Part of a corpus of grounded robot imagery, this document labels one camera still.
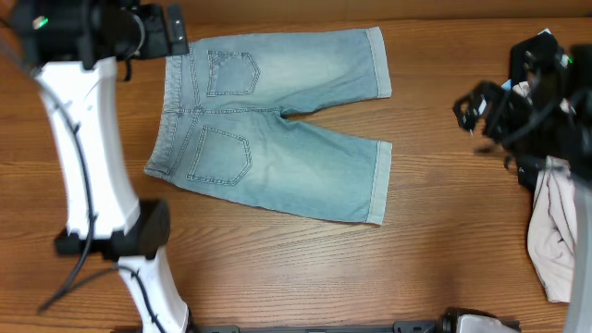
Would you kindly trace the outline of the black folded garment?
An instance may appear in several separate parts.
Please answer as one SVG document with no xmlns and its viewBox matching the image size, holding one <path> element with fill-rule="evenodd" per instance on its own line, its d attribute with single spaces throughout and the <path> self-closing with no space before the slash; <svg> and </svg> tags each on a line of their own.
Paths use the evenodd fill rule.
<svg viewBox="0 0 592 333">
<path fill-rule="evenodd" d="M 581 125 L 586 122 L 587 49 L 562 48 L 548 32 L 511 49 L 510 81 L 530 91 L 509 102 L 509 137 L 502 141 L 512 152 L 518 183 L 530 192 L 551 155 L 581 159 Z"/>
</svg>

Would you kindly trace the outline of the light blue denim shorts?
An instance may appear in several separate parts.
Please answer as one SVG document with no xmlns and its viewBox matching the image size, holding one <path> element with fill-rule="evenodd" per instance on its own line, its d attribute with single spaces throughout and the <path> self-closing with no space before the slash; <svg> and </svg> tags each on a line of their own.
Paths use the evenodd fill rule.
<svg viewBox="0 0 592 333">
<path fill-rule="evenodd" d="M 308 218 L 379 225 L 392 146 L 302 121 L 388 98 L 379 28 L 202 39 L 166 60 L 149 176 Z"/>
</svg>

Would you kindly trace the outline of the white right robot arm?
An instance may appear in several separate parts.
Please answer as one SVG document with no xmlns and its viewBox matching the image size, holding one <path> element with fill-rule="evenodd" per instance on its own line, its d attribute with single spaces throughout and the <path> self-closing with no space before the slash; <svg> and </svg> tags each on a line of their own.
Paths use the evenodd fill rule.
<svg viewBox="0 0 592 333">
<path fill-rule="evenodd" d="M 591 47 L 543 33 L 511 49 L 510 77 L 479 82 L 452 108 L 461 129 L 482 122 L 521 180 L 534 182 L 526 249 L 550 302 L 568 304 L 567 332 L 591 329 Z"/>
</svg>

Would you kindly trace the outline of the beige trousers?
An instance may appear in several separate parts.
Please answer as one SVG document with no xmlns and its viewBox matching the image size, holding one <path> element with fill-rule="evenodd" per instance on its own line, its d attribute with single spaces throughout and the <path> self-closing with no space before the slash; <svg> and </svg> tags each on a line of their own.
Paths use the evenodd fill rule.
<svg viewBox="0 0 592 333">
<path fill-rule="evenodd" d="M 549 156 L 538 173 L 527 251 L 549 302 L 571 300 L 577 243 L 569 163 Z"/>
</svg>

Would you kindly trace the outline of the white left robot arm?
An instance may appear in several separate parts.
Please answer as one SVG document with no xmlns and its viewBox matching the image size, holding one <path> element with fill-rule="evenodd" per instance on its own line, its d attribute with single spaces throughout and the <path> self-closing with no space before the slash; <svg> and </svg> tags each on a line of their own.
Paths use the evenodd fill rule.
<svg viewBox="0 0 592 333">
<path fill-rule="evenodd" d="M 55 250 L 80 264 L 102 255 L 126 284 L 141 331 L 194 331 L 167 261 L 169 207 L 134 192 L 117 123 L 118 68 L 188 52 L 180 7 L 25 0 L 12 6 L 8 26 L 22 49 L 14 63 L 39 91 L 65 181 L 68 220 Z"/>
</svg>

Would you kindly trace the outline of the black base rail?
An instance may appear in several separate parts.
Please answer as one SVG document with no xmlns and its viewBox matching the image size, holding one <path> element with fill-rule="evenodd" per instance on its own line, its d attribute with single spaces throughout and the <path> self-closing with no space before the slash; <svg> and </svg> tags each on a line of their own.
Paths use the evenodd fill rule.
<svg viewBox="0 0 592 333">
<path fill-rule="evenodd" d="M 194 333 L 435 333 L 437 322 L 399 321 L 379 326 L 321 326 L 321 327 L 238 327 L 238 326 L 197 326 Z"/>
</svg>

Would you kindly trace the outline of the light blue garment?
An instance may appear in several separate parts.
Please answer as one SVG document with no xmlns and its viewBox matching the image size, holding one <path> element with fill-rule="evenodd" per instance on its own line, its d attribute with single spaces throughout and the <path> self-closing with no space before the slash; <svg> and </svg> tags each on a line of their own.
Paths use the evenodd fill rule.
<svg viewBox="0 0 592 333">
<path fill-rule="evenodd" d="M 511 80 L 507 80 L 505 81 L 502 85 L 501 88 L 504 90 L 510 90 L 512 88 L 512 81 Z"/>
</svg>

